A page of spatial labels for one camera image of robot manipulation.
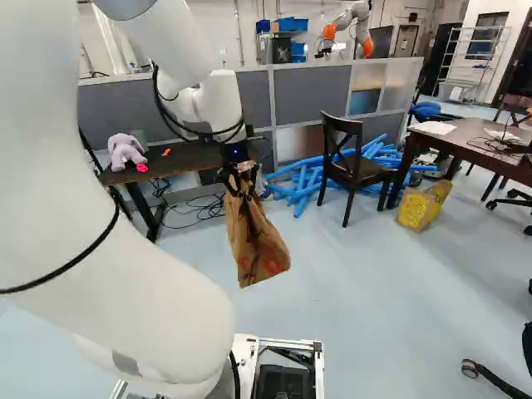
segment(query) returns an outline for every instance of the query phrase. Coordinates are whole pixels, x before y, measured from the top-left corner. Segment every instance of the black table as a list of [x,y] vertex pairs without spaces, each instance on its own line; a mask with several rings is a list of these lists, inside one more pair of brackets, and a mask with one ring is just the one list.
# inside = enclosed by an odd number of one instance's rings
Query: black table
[[[493,131],[504,131],[505,125],[479,118],[465,118],[445,123],[456,126],[456,128],[446,135],[427,133],[412,126],[407,128],[410,136],[407,139],[402,162],[394,178],[387,208],[390,209],[397,206],[397,196],[415,154],[419,150],[427,148],[434,148],[454,156],[444,179],[452,180],[458,169],[460,169],[461,162],[467,160],[472,164],[491,170],[497,175],[506,176],[523,185],[532,187],[532,165],[529,157],[495,154],[487,146],[486,148],[479,148],[482,147],[483,139],[492,138],[486,133],[485,128]],[[532,131],[525,131],[514,126],[507,126],[506,130],[527,143],[532,142]]]
[[[254,145],[248,142],[247,147],[251,157],[256,159],[257,151]],[[170,149],[168,155],[163,156],[168,149]],[[144,173],[139,172],[133,165],[126,165],[124,170],[113,172],[111,166],[108,165],[99,177],[101,183],[107,187],[126,186],[131,199],[148,226],[146,238],[155,242],[165,214],[165,204],[159,204],[155,214],[153,214],[138,183],[149,179],[221,167],[223,164],[222,146],[219,144],[202,144],[197,141],[155,145],[149,147],[144,156],[148,159],[148,171]]]

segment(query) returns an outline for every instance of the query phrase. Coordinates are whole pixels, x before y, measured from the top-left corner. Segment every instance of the stuffed elephant toy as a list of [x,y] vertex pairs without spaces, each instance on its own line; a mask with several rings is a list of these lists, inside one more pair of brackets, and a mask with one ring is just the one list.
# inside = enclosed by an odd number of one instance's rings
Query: stuffed elephant toy
[[111,156],[111,170],[117,172],[126,168],[126,162],[132,160],[136,165],[145,164],[148,160],[142,156],[144,149],[133,135],[118,133],[109,137],[107,149]]

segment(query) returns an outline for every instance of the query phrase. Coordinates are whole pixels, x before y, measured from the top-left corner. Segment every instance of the blue storage box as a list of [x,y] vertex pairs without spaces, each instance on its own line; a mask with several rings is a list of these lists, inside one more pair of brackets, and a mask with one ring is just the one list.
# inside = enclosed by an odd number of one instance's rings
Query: blue storage box
[[306,32],[308,31],[308,19],[306,18],[295,18],[293,20],[293,24],[295,26],[294,31],[300,31],[300,32]]
[[261,19],[260,21],[257,21],[255,24],[257,27],[257,33],[268,33],[270,30],[270,22],[269,19]]
[[291,32],[291,31],[296,30],[296,24],[295,24],[294,17],[280,18],[278,22],[279,22],[280,32]]
[[292,55],[292,62],[307,62],[307,58],[305,56]]
[[305,43],[292,42],[292,55],[304,56],[305,55]]

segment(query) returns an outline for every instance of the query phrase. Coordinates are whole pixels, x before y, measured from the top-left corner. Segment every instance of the brown paper bag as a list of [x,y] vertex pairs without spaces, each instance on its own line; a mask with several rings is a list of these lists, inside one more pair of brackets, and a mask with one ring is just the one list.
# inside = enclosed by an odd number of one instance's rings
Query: brown paper bag
[[256,169],[233,173],[228,178],[230,187],[225,194],[227,235],[241,288],[290,269],[288,248],[264,215],[255,192],[254,176]]

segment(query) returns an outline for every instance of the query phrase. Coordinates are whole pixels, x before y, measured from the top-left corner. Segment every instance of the cubicle partition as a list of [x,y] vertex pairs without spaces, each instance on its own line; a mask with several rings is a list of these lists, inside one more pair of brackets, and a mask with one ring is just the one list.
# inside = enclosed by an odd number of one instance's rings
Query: cubicle partition
[[[398,140],[422,58],[267,65],[236,71],[246,123],[273,144],[266,170],[323,150],[320,110],[364,122],[364,140]],[[150,74],[80,81],[79,121],[93,148],[117,132],[176,140],[155,108]]]

